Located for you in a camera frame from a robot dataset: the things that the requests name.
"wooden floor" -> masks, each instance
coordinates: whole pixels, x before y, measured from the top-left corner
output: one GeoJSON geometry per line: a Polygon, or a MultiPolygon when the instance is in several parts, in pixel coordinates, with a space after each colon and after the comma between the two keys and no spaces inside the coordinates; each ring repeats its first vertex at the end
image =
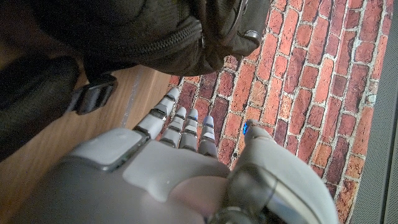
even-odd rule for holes
{"type": "Polygon", "coordinates": [[[65,114],[0,163],[0,223],[10,219],[38,180],[79,142],[112,128],[133,128],[166,93],[170,78],[143,66],[113,75],[119,84],[103,108],[83,116],[65,114]]]}

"black bag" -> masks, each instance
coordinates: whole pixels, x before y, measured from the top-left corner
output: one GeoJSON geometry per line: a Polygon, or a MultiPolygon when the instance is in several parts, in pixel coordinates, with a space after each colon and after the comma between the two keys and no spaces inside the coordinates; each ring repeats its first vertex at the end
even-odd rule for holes
{"type": "Polygon", "coordinates": [[[86,70],[142,64],[204,75],[261,44],[269,0],[31,0],[41,28],[83,52],[86,70]]]}
{"type": "Polygon", "coordinates": [[[116,88],[109,72],[143,64],[173,75],[220,69],[224,57],[249,55],[261,43],[268,0],[31,0],[56,39],[83,52],[89,85],[73,91],[70,57],[20,58],[0,71],[0,161],[61,117],[105,105],[116,88]]]}

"brick wallpaper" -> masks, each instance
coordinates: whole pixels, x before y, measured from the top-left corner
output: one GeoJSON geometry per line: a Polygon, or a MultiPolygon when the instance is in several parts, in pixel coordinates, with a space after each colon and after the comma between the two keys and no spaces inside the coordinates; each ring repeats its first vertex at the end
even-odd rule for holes
{"type": "Polygon", "coordinates": [[[230,168],[253,118],[307,162],[349,223],[361,180],[392,0],[275,0],[261,47],[202,77],[172,77],[178,106],[210,114],[230,168]]]}

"gray plastic casing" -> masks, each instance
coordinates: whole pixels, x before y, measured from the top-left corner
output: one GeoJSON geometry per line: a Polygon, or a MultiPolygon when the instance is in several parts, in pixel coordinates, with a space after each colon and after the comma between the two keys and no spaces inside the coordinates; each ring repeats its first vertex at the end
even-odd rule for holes
{"type": "Polygon", "coordinates": [[[55,166],[11,223],[204,223],[197,211],[168,196],[192,177],[227,177],[229,169],[216,159],[148,140],[113,170],[85,162],[90,151],[96,157],[96,143],[102,139],[109,146],[126,145],[117,136],[135,136],[134,132],[119,128],[98,136],[92,144],[80,144],[77,149],[85,151],[84,158],[76,159],[73,152],[73,157],[55,166]]]}

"white robotic hand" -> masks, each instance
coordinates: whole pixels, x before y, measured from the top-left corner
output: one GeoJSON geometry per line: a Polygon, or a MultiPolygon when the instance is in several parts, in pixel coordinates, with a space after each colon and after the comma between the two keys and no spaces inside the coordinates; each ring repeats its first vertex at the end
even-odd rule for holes
{"type": "Polygon", "coordinates": [[[133,129],[83,142],[36,187],[12,223],[338,223],[314,171],[249,120],[231,172],[217,160],[213,118],[180,108],[171,89],[133,129]]]}

